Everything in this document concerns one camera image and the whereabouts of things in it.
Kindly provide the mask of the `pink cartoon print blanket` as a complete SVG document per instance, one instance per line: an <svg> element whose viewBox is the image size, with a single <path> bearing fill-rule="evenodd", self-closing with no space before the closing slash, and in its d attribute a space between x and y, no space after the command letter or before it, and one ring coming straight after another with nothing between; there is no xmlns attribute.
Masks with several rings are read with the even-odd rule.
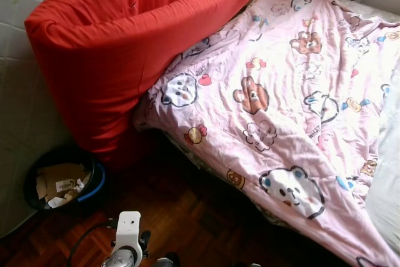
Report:
<svg viewBox="0 0 400 267"><path fill-rule="evenodd" d="M400 267L366 200L400 24L340 0L252 0L186 50L134 119L349 264Z"/></svg>

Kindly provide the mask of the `silver left robot leg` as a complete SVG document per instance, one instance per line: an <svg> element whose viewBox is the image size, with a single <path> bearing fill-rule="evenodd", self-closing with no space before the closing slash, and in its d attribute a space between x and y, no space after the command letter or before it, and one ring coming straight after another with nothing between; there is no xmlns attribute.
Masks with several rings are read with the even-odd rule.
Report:
<svg viewBox="0 0 400 267"><path fill-rule="evenodd" d="M180 267L180 259L177 253L166 253L162 258L158 258L150 267Z"/></svg>

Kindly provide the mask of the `brown cardboard piece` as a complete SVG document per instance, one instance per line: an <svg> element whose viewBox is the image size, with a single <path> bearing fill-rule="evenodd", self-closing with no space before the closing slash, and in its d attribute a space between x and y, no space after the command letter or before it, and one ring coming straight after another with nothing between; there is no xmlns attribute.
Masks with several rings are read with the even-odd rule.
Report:
<svg viewBox="0 0 400 267"><path fill-rule="evenodd" d="M77 189L79 179L86 183L89 172L82 164L62 163L38 169L35 179L38 199L50 201L64 196L70 189Z"/></svg>

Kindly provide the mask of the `black round waste bin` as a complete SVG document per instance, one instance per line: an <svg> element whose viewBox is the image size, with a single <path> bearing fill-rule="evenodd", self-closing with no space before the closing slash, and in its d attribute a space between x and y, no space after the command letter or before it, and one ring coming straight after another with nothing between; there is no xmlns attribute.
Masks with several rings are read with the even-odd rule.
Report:
<svg viewBox="0 0 400 267"><path fill-rule="evenodd" d="M62 163L82 164L89 172L86 183L78 180L77 189L70 189L64 196L55 196L50 201L38 199L36 192L36 171L48 165ZM23 195L30 207L38 211L63 211L88 206L97 202L105 193L108 181L108 169L98 159L75 145L63 145L40 156L26 173Z"/></svg>

